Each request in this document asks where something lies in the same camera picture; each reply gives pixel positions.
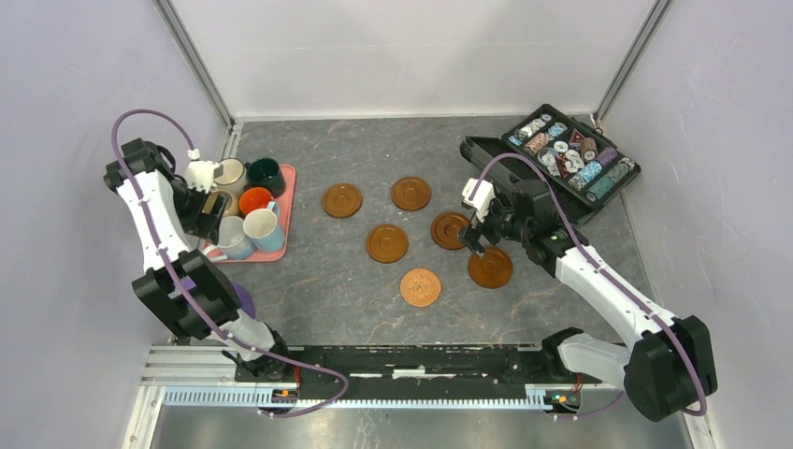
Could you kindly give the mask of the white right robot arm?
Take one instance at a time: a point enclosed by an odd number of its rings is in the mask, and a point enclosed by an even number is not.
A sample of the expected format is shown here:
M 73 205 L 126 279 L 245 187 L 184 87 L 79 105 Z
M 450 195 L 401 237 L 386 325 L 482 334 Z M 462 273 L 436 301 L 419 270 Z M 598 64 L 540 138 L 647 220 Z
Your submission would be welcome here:
M 616 331 L 620 342 L 581 329 L 559 331 L 542 343 L 542 374 L 563 382 L 573 373 L 619 387 L 650 421 L 678 413 L 702 416 L 718 389 L 711 334 L 696 316 L 680 318 L 615 272 L 567 219 L 540 180 L 519 181 L 506 195 L 470 179 L 462 203 L 471 210 L 460 241 L 482 255 L 481 238 L 522 244 L 526 256 L 582 297 Z

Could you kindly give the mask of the white mug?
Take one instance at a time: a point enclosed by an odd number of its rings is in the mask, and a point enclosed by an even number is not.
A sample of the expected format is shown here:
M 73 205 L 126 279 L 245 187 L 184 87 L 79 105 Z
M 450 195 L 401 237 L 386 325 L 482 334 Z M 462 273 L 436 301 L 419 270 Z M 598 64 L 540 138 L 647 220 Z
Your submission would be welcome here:
M 210 261 L 241 261 L 256 252 L 256 247 L 245 234 L 243 219 L 238 216 L 224 217 L 219 227 L 218 241 L 208 243 L 202 250 Z

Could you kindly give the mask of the woven rattan coaster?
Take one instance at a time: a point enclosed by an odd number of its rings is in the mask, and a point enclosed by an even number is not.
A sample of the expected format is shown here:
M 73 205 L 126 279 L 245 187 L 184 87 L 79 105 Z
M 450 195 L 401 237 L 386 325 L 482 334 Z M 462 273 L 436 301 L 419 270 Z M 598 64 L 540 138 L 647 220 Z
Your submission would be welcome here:
M 442 286 L 437 274 L 427 268 L 415 268 L 402 278 L 399 291 L 402 298 L 414 307 L 427 307 L 441 294 Z

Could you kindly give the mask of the beige mug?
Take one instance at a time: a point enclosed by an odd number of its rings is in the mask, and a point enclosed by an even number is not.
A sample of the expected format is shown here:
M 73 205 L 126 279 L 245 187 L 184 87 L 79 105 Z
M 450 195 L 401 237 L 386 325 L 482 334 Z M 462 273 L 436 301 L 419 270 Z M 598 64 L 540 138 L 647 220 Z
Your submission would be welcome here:
M 202 211 L 205 213 L 217 211 L 221 202 L 223 202 L 224 218 L 240 215 L 238 196 L 224 189 L 214 189 L 209 194 Z

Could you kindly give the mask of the brown wooden coaster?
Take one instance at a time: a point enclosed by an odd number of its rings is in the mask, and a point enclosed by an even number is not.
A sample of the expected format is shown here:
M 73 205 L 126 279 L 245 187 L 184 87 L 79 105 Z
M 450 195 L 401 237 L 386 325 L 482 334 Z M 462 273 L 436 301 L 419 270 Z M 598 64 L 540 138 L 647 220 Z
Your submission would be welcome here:
M 338 183 L 330 186 L 323 195 L 322 206 L 324 212 L 337 219 L 346 219 L 354 216 L 363 205 L 363 196 L 360 190 L 349 183 Z
M 447 251 L 457 251 L 464 247 L 459 240 L 459 232 L 469 224 L 469 219 L 454 211 L 439 214 L 430 226 L 433 241 Z
M 404 177 L 391 188 L 391 198 L 396 207 L 405 211 L 418 211 L 428 205 L 432 192 L 430 185 L 419 177 Z
M 488 247 L 483 255 L 470 256 L 468 273 L 479 286 L 497 289 L 506 285 L 511 279 L 513 264 L 506 252 L 497 247 Z
M 407 233 L 395 224 L 375 226 L 366 238 L 369 257 L 382 264 L 397 262 L 407 253 L 409 246 Z

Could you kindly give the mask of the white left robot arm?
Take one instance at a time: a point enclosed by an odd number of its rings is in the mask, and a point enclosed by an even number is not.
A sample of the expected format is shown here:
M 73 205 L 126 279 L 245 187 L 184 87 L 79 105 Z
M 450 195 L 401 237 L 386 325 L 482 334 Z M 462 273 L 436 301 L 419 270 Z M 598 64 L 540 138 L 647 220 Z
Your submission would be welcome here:
M 252 318 L 240 288 L 188 241 L 219 240 L 225 202 L 210 195 L 221 173 L 218 164 L 193 153 L 182 177 L 171 152 L 151 141 L 115 143 L 113 151 L 116 159 L 103 181 L 136 226 L 144 262 L 132 288 L 140 302 L 174 337 L 219 341 L 239 371 L 255 379 L 286 379 L 294 357 L 280 334 Z

